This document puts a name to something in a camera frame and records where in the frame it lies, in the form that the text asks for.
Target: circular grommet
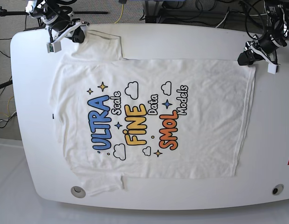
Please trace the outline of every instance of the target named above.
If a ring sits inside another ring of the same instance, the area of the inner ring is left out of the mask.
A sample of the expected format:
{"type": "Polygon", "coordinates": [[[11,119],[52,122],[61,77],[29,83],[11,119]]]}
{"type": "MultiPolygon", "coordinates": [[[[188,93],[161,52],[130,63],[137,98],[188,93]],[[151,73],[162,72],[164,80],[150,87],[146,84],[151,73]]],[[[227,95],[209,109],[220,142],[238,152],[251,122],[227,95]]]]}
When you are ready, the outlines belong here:
{"type": "Polygon", "coordinates": [[[281,192],[283,191],[284,189],[284,185],[283,184],[278,184],[276,185],[273,190],[272,190],[272,194],[273,195],[279,195],[281,194],[281,192]]]}
{"type": "Polygon", "coordinates": [[[82,189],[81,187],[78,187],[78,186],[71,188],[71,194],[77,198],[84,198],[85,197],[84,189],[82,189]]]}

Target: cloud graphic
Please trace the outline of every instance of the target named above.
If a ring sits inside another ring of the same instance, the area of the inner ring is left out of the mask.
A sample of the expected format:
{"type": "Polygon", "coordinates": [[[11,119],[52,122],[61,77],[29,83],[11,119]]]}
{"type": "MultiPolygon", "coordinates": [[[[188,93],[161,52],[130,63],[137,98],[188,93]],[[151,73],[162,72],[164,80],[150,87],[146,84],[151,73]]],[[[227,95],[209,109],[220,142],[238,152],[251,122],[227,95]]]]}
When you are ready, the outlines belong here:
{"type": "Polygon", "coordinates": [[[124,144],[115,145],[113,147],[113,156],[124,161],[126,159],[126,150],[124,144]]]}
{"type": "Polygon", "coordinates": [[[128,83],[128,87],[125,89],[125,93],[127,96],[130,96],[131,99],[138,98],[138,82],[128,83]]]}
{"type": "Polygon", "coordinates": [[[147,156],[150,156],[151,155],[151,147],[148,146],[147,148],[144,148],[143,153],[147,156]]]}
{"type": "Polygon", "coordinates": [[[172,94],[172,83],[166,82],[161,86],[164,95],[170,96],[172,94]]]}

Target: white floor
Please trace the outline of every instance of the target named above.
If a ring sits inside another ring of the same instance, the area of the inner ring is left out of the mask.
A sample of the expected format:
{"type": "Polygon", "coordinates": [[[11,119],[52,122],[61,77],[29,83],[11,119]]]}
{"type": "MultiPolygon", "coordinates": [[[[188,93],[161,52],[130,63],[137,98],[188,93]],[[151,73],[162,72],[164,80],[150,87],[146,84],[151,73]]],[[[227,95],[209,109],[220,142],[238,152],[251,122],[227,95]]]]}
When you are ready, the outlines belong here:
{"type": "Polygon", "coordinates": [[[0,139],[0,224],[289,224],[289,200],[215,210],[139,211],[58,203],[39,197],[21,141],[0,139]]]}

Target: yellow cable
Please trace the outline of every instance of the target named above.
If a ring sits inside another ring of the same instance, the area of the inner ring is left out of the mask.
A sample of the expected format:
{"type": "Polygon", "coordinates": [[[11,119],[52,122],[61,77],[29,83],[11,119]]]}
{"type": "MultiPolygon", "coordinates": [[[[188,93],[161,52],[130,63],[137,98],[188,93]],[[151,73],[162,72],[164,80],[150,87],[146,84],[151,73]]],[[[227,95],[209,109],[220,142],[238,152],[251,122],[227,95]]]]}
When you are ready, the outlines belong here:
{"type": "Polygon", "coordinates": [[[117,22],[119,22],[121,20],[121,18],[123,16],[123,11],[124,11],[124,4],[122,4],[122,13],[121,13],[120,18],[118,18],[118,20],[116,22],[114,22],[114,23],[117,23],[117,22]]]}
{"type": "Polygon", "coordinates": [[[2,113],[2,112],[0,112],[0,114],[3,114],[3,115],[5,115],[5,116],[7,116],[8,118],[10,117],[10,116],[6,115],[5,113],[2,113]]]}
{"type": "Polygon", "coordinates": [[[8,105],[7,105],[7,108],[8,108],[8,114],[9,114],[8,117],[11,116],[11,114],[10,114],[10,110],[9,110],[9,104],[10,104],[10,100],[11,100],[12,98],[14,98],[14,96],[12,96],[12,97],[9,99],[9,101],[8,101],[8,105]]]}

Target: gray floor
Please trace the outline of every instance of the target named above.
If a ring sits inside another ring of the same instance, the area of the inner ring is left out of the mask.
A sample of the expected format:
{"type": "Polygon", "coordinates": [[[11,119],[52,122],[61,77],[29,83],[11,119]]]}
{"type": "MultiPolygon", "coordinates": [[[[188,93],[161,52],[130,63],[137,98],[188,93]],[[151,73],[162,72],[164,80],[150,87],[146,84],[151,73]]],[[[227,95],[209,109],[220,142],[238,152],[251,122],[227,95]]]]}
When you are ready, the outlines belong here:
{"type": "MultiPolygon", "coordinates": [[[[212,7],[214,0],[200,0],[203,9],[208,10],[212,7]]],[[[27,4],[26,0],[0,0],[0,6],[7,9],[8,11],[23,11],[27,4]]],[[[204,13],[198,18],[198,21],[204,21],[208,23],[216,24],[222,20],[224,17],[228,6],[231,9],[241,10],[239,8],[238,3],[233,4],[224,4],[218,2],[216,8],[212,11],[212,13],[204,13]]],[[[79,16],[84,21],[88,21],[90,23],[113,23],[115,22],[121,12],[121,5],[118,3],[118,0],[78,0],[75,4],[71,6],[74,11],[108,11],[109,14],[106,15],[84,15],[79,16]]],[[[195,10],[195,0],[187,0],[185,6],[180,9],[183,11],[189,11],[189,14],[193,14],[193,10],[195,10]]],[[[139,21],[139,18],[143,14],[143,8],[140,1],[128,1],[124,8],[124,14],[120,21],[120,23],[143,23],[144,21],[139,21]]],[[[235,29],[235,30],[244,30],[243,21],[244,17],[240,14],[235,15],[235,21],[229,20],[225,28],[235,29]]],[[[21,32],[25,27],[25,16],[6,16],[0,17],[0,38],[11,38],[14,34],[21,32]]],[[[166,23],[181,23],[173,20],[165,20],[166,23]]],[[[27,18],[27,28],[36,27],[37,21],[36,19],[27,18]]],[[[4,53],[10,55],[10,41],[0,41],[0,50],[4,53]]],[[[4,57],[0,54],[0,84],[8,81],[11,77],[11,63],[10,59],[4,57]]],[[[7,102],[13,96],[13,87],[9,86],[5,89],[2,96],[0,97],[0,112],[7,113],[7,102]]],[[[14,99],[10,101],[10,112],[14,112],[16,110],[14,99]]],[[[4,129],[0,129],[0,138],[6,139],[15,139],[21,140],[21,135],[18,126],[17,117],[13,118],[12,121],[4,129]]]]}

